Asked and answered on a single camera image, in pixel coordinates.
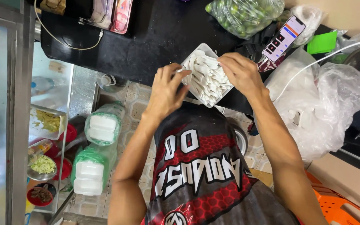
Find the person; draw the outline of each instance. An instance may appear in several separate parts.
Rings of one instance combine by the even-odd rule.
[[[117,165],[108,225],[328,224],[256,64],[238,53],[217,60],[252,106],[274,193],[250,173],[226,117],[214,107],[183,102],[188,87],[177,89],[190,71],[177,73],[182,67],[173,63],[157,70],[148,106]],[[138,181],[153,135],[157,151],[147,207]]]

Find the green paper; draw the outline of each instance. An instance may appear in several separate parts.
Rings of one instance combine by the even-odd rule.
[[[336,48],[337,31],[313,36],[308,43],[307,52],[309,54],[318,54],[331,52]]]

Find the hand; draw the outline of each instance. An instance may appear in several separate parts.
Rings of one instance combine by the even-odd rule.
[[[155,74],[150,102],[143,113],[143,117],[158,119],[161,122],[166,116],[174,110],[180,108],[184,98],[187,95],[189,86],[182,87],[177,93],[181,80],[191,73],[191,70],[183,70],[180,73],[176,71],[182,66],[172,63],[163,68],[159,68]]]
[[[239,53],[226,53],[217,59],[231,84],[245,97],[251,98],[267,90],[256,64]]]

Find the cord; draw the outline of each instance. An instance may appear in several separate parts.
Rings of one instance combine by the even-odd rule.
[[[38,21],[40,22],[40,24],[42,25],[42,27],[51,35],[51,37],[53,37],[53,38],[54,38],[55,40],[57,40],[59,43],[63,44],[63,45],[66,46],[66,47],[69,47],[69,48],[71,48],[71,49],[76,49],[76,50],[88,50],[88,49],[92,49],[92,48],[96,47],[96,46],[100,43],[101,38],[102,38],[102,36],[103,36],[103,34],[104,34],[104,30],[103,30],[103,29],[101,29],[101,32],[100,32],[100,34],[99,34],[98,41],[97,41],[97,43],[96,43],[93,47],[86,48],[86,49],[78,49],[78,48],[73,48],[73,47],[69,46],[68,44],[62,43],[62,42],[61,42],[60,40],[58,40],[54,35],[52,35],[52,33],[50,33],[50,32],[48,31],[48,29],[44,26],[44,24],[41,22],[40,18],[38,17],[37,10],[36,10],[36,3],[37,3],[37,0],[34,0],[34,12],[36,13],[36,17],[37,17]]]
[[[287,83],[286,86],[284,87],[283,91],[280,93],[280,95],[279,95],[274,101],[276,101],[277,99],[280,98],[280,96],[284,93],[284,91],[286,90],[287,86],[291,83],[291,81],[292,81],[298,74],[300,74],[304,69],[307,69],[307,68],[313,66],[314,64],[316,64],[316,63],[318,63],[318,62],[320,62],[320,61],[323,61],[323,60],[329,58],[330,56],[333,56],[333,55],[335,55],[335,54],[337,54],[337,53],[339,53],[339,52],[341,52],[341,51],[343,51],[343,50],[345,50],[345,49],[348,49],[348,48],[350,48],[350,47],[353,47],[353,46],[356,46],[356,45],[359,45],[359,44],[360,44],[360,42],[357,42],[357,43],[348,45],[348,46],[346,46],[346,47],[344,47],[344,48],[342,48],[342,49],[340,49],[340,50],[338,50],[338,51],[333,52],[332,54],[330,54],[330,55],[328,55],[328,56],[326,56],[326,57],[323,57],[323,58],[319,59],[318,61],[316,61],[316,62],[314,62],[314,63],[311,63],[311,64],[307,65],[307,66],[304,67],[303,69],[301,69],[298,73],[296,73],[296,74],[288,81],[288,83]]]

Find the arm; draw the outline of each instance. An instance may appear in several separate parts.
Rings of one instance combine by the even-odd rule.
[[[155,130],[166,116],[182,105],[187,95],[188,86],[183,87],[178,93],[176,91],[181,79],[191,71],[176,73],[171,79],[176,70],[181,68],[179,64],[174,63],[159,68],[155,74],[147,109],[141,116],[140,124],[127,144],[112,178],[108,225],[140,224],[147,212],[138,181]]]
[[[274,107],[256,64],[238,53],[218,59],[230,82],[254,110],[262,143],[273,169],[275,193],[305,225],[328,224],[308,180],[297,144]]]

